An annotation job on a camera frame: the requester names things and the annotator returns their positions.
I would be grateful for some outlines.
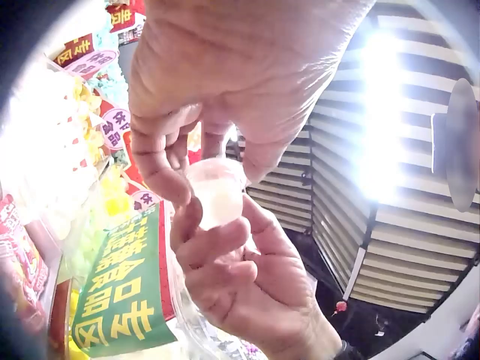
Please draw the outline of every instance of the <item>red and white packaging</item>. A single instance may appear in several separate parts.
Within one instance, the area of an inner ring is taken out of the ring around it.
[[[46,324],[45,312],[8,240],[0,240],[0,274],[4,279],[3,285],[13,300],[14,311],[25,328],[34,333],[43,329]]]
[[[39,297],[48,277],[48,268],[20,223],[17,208],[9,194],[0,201],[0,242],[10,245],[28,286]]]

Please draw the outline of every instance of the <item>hand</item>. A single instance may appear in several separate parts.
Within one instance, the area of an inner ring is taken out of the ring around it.
[[[187,133],[202,121],[202,155],[225,152],[234,123],[251,182],[302,129],[374,0],[145,0],[132,61],[132,151],[145,183],[176,205]]]
[[[185,285],[218,328],[269,360],[332,359],[342,343],[315,300],[300,256],[272,213],[249,196],[242,218],[204,231],[197,198],[173,219],[170,244]],[[250,233],[256,249],[246,245]]]

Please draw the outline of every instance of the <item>cup lid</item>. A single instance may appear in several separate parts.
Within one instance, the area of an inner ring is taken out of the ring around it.
[[[187,168],[187,179],[191,183],[231,178],[243,189],[247,177],[240,162],[228,158],[210,158],[198,161]]]

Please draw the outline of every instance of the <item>bright light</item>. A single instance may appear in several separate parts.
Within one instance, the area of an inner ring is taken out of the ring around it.
[[[396,58],[397,40],[389,34],[373,34],[363,50],[365,71],[365,133],[359,163],[359,185],[374,200],[394,194],[401,176],[398,161],[400,84]]]
[[[236,142],[238,141],[239,137],[238,137],[238,134],[237,134],[237,127],[236,127],[235,125],[233,125],[233,126],[229,129],[229,131],[228,131],[228,133],[227,133],[227,137],[228,137],[231,141],[233,141],[234,143],[236,143]]]

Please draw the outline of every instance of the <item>clear plastic cup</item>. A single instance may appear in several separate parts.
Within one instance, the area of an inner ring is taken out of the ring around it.
[[[227,158],[202,160],[189,166],[187,179],[202,204],[202,229],[225,225],[241,216],[247,178],[240,162]]]
[[[242,190],[246,184],[241,163],[226,158],[202,160],[189,166],[187,179],[202,203],[201,228],[224,225],[241,216]],[[186,347],[191,360],[247,360],[241,341],[211,325],[190,298],[183,272],[169,244],[173,206],[167,202],[164,206],[168,282],[176,315],[174,323],[167,323],[169,328]]]

